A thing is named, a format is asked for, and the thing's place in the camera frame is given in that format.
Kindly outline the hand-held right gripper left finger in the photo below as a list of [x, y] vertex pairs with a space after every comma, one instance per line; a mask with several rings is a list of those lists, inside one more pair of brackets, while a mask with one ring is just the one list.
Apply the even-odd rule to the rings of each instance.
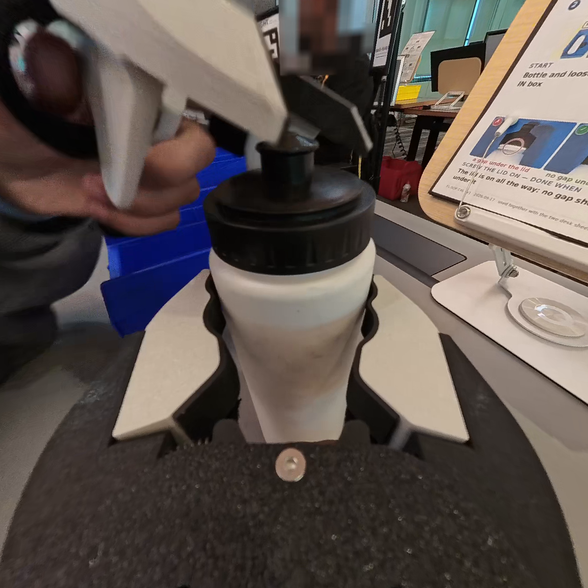
[[112, 431], [117, 442], [163, 432], [192, 445], [238, 417], [239, 375], [225, 327], [210, 271], [202, 271], [145, 329]]

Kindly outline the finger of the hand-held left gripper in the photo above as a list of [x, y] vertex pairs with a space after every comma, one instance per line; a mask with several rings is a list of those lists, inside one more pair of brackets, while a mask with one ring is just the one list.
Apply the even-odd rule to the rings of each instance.
[[281, 77], [281, 90], [295, 129], [312, 139], [322, 136], [357, 155], [370, 153], [371, 136], [351, 101], [306, 76]]
[[263, 142], [288, 119], [256, 19], [232, 1], [51, 1], [94, 42]]

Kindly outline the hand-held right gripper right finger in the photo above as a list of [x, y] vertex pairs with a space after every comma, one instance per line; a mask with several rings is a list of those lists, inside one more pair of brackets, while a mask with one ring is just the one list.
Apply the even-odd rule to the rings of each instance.
[[404, 449], [413, 434], [469, 441], [440, 332], [422, 309], [374, 275], [347, 390], [347, 416], [371, 441]]

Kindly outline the blue storage bin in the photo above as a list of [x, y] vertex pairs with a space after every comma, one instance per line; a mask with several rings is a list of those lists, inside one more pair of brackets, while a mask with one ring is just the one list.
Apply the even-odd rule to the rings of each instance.
[[196, 175], [200, 193], [180, 209], [175, 229], [143, 237], [105, 237], [110, 279], [100, 289], [120, 336], [143, 331], [176, 293], [209, 267], [204, 200], [218, 184], [246, 169], [244, 156], [217, 148], [212, 164]]

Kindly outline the white plastic bottle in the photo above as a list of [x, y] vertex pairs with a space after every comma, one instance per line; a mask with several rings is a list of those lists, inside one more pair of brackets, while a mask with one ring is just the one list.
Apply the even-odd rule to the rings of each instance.
[[209, 268], [263, 437], [337, 440], [376, 247], [305, 275], [246, 272], [211, 251]]

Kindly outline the person's left hand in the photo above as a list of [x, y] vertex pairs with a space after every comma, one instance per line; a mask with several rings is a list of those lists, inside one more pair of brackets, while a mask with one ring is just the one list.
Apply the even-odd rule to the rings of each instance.
[[[32, 104], [60, 121], [93, 127], [81, 66], [71, 46], [40, 29], [25, 50]], [[173, 140], [148, 153], [129, 209], [108, 199], [94, 160], [77, 160], [37, 140], [1, 104], [1, 199], [42, 217], [90, 218], [113, 231], [143, 236], [177, 227], [181, 207], [199, 195], [196, 174], [215, 158], [215, 144], [198, 122], [183, 119]]]

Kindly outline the black pole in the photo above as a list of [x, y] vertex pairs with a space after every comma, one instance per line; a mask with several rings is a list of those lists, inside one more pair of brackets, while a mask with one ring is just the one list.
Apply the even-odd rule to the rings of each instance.
[[390, 40], [386, 54], [386, 65], [383, 68], [379, 68], [378, 71], [378, 73], [381, 73], [379, 81], [384, 77], [386, 77], [386, 79], [383, 86], [382, 97], [378, 100], [378, 106], [376, 107], [374, 114], [376, 138], [371, 157], [372, 165], [370, 184], [376, 193], [378, 193], [380, 184], [380, 170], [386, 143], [387, 123], [396, 79], [395, 71], [401, 37], [403, 1], [381, 1], [379, 8], [379, 24], [382, 23], [381, 17], [383, 16], [383, 10], [386, 5], [391, 10]]

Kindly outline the white stand base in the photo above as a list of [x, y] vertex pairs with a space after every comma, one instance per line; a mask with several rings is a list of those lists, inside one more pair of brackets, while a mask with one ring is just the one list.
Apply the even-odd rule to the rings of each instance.
[[494, 261], [464, 270], [432, 287], [434, 300], [480, 333], [511, 352], [543, 376], [587, 403], [587, 335], [578, 337], [582, 346], [543, 339], [541, 330], [519, 311], [528, 298], [553, 300], [587, 319], [587, 287], [568, 279], [558, 283], [550, 272], [538, 267], [518, 266], [518, 277], [504, 286]]

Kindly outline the pole marker sign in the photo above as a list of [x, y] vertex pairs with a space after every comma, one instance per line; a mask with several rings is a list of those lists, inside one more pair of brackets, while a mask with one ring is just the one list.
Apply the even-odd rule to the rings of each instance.
[[394, 40], [397, 17], [401, 14], [403, 1], [376, 1], [376, 25], [373, 49], [371, 52], [371, 69], [382, 73], [389, 53], [391, 41]]

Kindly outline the red bag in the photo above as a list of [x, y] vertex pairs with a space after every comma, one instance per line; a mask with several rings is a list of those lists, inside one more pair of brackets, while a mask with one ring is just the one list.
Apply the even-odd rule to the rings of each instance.
[[410, 187], [408, 197], [416, 196], [423, 168], [414, 160], [384, 156], [380, 166], [378, 196], [390, 201], [402, 199], [406, 185]]

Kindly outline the background wooden desk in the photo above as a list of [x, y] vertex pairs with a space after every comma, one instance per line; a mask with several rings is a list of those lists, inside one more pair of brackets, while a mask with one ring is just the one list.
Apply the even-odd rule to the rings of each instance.
[[423, 131], [428, 132], [426, 145], [421, 160], [422, 169], [424, 169], [433, 154], [436, 151], [439, 141], [439, 135], [446, 133], [458, 114], [458, 110], [441, 109], [440, 105], [436, 106], [433, 100], [424, 100], [416, 102], [406, 102], [396, 104], [391, 107], [394, 113], [415, 116], [410, 143], [407, 151], [406, 160], [413, 161], [417, 158], [420, 140]]

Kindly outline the background instruction sheets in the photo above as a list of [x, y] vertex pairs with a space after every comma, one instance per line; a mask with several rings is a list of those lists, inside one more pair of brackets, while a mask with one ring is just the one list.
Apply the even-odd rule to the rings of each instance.
[[407, 41], [401, 52], [403, 56], [401, 85], [407, 85], [415, 77], [422, 53], [434, 34], [435, 31], [417, 32]]

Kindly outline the background wooden document stand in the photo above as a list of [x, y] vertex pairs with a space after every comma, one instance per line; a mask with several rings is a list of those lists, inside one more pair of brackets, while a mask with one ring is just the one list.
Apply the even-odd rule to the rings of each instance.
[[459, 110], [479, 79], [481, 70], [482, 61], [477, 56], [442, 61], [437, 71], [437, 92], [442, 97], [431, 109]]

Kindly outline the instruction sheet on stand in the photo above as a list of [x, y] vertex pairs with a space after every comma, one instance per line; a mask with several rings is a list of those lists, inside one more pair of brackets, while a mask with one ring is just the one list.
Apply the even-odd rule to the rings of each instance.
[[473, 239], [485, 245], [500, 246], [514, 254], [518, 259], [565, 276], [577, 283], [587, 285], [587, 245], [576, 245], [570, 240], [527, 226], [537, 236], [544, 236], [553, 242], [556, 240], [560, 242], [567, 253], [571, 253], [570, 248], [575, 247], [575, 253], [581, 257], [579, 261], [576, 261], [570, 257], [562, 257], [559, 254], [549, 252], [545, 248], [538, 249], [534, 245], [529, 246], [528, 240], [519, 238], [525, 224], [518, 223], [516, 227], [517, 233], [487, 234], [472, 228], [468, 224], [458, 223], [454, 217], [458, 204], [434, 196], [431, 193], [435, 183], [493, 100], [503, 81], [511, 74], [519, 53], [530, 42], [531, 37], [543, 24], [554, 5], [555, 1], [526, 1], [518, 11], [511, 27], [507, 30], [504, 39], [505, 45], [496, 49], [489, 65], [486, 66], [480, 80], [474, 85], [456, 120], [450, 126], [437, 151], [433, 154], [430, 163], [425, 167], [419, 185], [418, 198], [427, 217], [452, 232], [462, 234], [468, 239]]

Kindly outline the printed instruction sheet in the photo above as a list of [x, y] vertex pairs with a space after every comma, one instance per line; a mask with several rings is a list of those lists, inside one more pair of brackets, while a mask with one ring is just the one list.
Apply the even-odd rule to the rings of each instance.
[[587, 1], [556, 1], [432, 194], [587, 243]]

